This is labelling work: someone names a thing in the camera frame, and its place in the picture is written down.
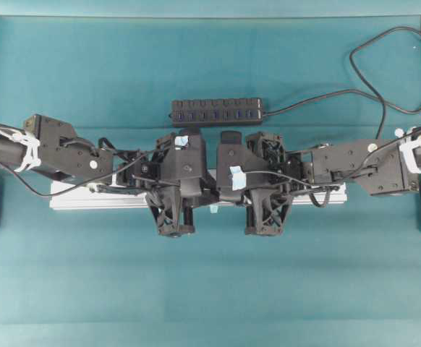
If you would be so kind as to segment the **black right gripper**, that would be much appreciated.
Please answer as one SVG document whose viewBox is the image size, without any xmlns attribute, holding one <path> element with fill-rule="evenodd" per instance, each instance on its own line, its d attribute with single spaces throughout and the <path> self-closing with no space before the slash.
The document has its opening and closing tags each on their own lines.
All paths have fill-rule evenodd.
<svg viewBox="0 0 421 347">
<path fill-rule="evenodd" d="M 282 136 L 257 132 L 246 136 L 248 150 L 261 159 L 244 171 L 247 177 L 246 228 L 251 236 L 279 236 L 292 209 L 293 191 L 302 190 L 301 155 L 288 155 Z"/>
</svg>

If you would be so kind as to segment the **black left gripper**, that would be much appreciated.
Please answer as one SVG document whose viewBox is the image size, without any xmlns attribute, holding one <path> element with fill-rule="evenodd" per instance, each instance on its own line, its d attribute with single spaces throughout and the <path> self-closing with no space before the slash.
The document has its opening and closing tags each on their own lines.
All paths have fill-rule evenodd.
<svg viewBox="0 0 421 347">
<path fill-rule="evenodd" d="M 181 193 L 183 180 L 166 176 L 178 163 L 174 155 L 187 148 L 187 141 L 176 141 L 176 137 L 171 133 L 156 140 L 154 150 L 119 154 L 124 162 L 119 165 L 123 171 L 118 174 L 118 185 L 133 194 L 145 193 L 158 234 L 170 238 L 195 232 L 192 208 Z"/>
</svg>

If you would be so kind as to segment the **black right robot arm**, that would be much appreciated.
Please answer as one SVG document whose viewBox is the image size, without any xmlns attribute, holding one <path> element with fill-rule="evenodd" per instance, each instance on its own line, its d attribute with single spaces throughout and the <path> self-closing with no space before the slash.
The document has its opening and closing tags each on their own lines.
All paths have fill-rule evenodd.
<svg viewBox="0 0 421 347">
<path fill-rule="evenodd" d="M 349 183 L 370 196 L 421 195 L 421 127 L 397 129 L 393 140 L 356 140 L 287 154 L 284 164 L 242 169 L 245 181 L 261 176 L 269 186 L 288 186 L 289 197 L 306 196 L 323 208 Z"/>
</svg>

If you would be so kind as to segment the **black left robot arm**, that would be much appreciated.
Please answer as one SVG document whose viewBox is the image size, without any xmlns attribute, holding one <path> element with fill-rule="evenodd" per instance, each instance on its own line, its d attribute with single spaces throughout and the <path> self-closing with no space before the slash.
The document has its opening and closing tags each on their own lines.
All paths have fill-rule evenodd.
<svg viewBox="0 0 421 347">
<path fill-rule="evenodd" d="M 0 124 L 0 168 L 19 179 L 33 171 L 68 188 L 41 193 L 55 198 L 78 188 L 92 193 L 145 196 L 158 234 L 193 234 L 193 205 L 202 193 L 203 138 L 198 129 L 184 129 L 156 141 L 152 150 L 121 150 L 102 137 L 97 143 L 80 137 L 64 121 L 34 115 L 18 129 Z"/>
</svg>

